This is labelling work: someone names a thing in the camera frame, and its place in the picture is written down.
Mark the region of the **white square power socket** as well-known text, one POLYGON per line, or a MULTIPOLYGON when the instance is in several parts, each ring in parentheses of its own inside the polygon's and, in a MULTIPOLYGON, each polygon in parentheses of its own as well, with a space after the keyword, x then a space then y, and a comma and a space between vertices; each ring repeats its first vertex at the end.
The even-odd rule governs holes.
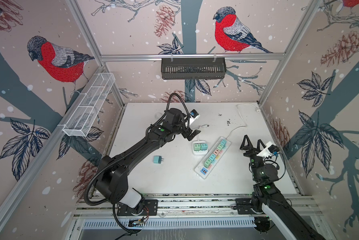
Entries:
POLYGON ((208 152, 208 144, 206 141, 203 140, 193 141, 191 145, 191 150, 195 156, 206 155, 208 152))

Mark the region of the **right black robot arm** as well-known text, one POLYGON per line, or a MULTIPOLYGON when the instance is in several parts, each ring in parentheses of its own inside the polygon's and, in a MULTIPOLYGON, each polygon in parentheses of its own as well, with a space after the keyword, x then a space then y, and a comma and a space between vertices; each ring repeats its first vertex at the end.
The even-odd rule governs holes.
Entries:
POLYGON ((275 185, 280 180, 279 164, 271 158, 280 154, 278 146, 272 142, 264 144, 262 140, 254 146, 245 135, 240 150, 249 158, 249 171, 255 182, 251 210, 266 214, 287 240, 323 240, 324 237, 292 208, 275 185))

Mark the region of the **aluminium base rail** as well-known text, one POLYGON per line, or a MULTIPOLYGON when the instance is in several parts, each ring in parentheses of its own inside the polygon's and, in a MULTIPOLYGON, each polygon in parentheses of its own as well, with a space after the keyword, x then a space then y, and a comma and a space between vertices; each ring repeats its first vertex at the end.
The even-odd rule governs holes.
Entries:
MULTIPOLYGON (((229 216, 236 215, 235 207, 237 199, 251 200, 251 195, 174 195, 174 194, 148 194, 145 195, 148 202, 157 203, 150 209, 149 215, 152 217, 181 217, 181 216, 229 216)), ((89 206, 80 200, 74 218, 112 218, 113 205, 109 202, 97 206, 89 206)))

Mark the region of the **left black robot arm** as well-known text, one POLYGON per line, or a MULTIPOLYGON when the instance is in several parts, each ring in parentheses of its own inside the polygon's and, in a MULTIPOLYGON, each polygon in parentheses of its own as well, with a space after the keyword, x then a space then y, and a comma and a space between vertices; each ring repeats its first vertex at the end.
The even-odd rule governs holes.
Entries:
POLYGON ((145 206, 145 197, 137 190, 130 188, 128 175, 149 154, 173 141, 177 135, 182 135, 191 141, 200 133, 192 130, 190 125, 199 118, 196 110, 171 108, 172 98, 181 99, 177 93, 169 96, 163 115, 145 131, 144 137, 128 150, 114 157, 103 157, 97 168, 97 173, 89 181, 83 198, 88 206, 98 206, 105 202, 112 204, 113 216, 116 223, 129 236, 137 235, 138 230, 128 229, 121 224, 117 217, 116 207, 121 205, 127 208, 132 215, 148 214, 145 206))

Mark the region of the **teal plug adapter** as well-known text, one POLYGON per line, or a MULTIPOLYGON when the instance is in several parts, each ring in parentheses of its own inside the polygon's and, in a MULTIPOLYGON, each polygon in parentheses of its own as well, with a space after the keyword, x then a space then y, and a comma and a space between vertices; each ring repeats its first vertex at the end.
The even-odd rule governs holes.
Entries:
POLYGON ((207 143, 201 143, 201 144, 200 144, 200 150, 201 150, 201 151, 206 151, 207 149, 208 149, 207 143))
POLYGON ((214 154, 211 154, 211 155, 209 156, 209 159, 210 159, 211 161, 214 161, 215 158, 216 158, 216 155, 214 155, 214 154))
POLYGON ((223 139, 223 140, 221 140, 220 144, 224 147, 226 145, 226 142, 227 141, 225 139, 223 139))
POLYGON ((161 164, 163 162, 162 156, 154 156, 153 163, 154 164, 161 164))

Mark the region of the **white colourful power strip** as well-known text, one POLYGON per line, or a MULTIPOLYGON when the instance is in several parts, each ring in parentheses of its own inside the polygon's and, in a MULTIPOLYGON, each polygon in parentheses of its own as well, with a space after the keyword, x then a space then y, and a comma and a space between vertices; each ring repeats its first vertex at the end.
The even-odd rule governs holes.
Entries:
POLYGON ((206 179, 215 168, 223 155, 229 149, 231 142, 224 137, 220 137, 216 143, 209 148, 207 154, 195 166, 194 172, 200 179, 206 179))

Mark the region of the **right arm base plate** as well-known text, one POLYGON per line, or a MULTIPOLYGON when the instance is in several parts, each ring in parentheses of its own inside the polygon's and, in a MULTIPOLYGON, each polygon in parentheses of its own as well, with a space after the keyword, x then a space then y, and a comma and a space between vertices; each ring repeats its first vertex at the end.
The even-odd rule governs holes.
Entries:
POLYGON ((235 199, 235 207, 239 215, 255 215, 256 212, 252 209, 251 198, 235 199))

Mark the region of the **pink plug adapter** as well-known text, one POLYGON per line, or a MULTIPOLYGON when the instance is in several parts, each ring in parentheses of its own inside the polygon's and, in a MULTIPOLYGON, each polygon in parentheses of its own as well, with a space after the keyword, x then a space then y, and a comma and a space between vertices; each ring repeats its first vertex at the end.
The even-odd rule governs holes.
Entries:
POLYGON ((216 155, 216 156, 217 156, 219 153, 220 153, 220 150, 218 150, 218 149, 216 149, 216 150, 213 152, 213 154, 216 155))

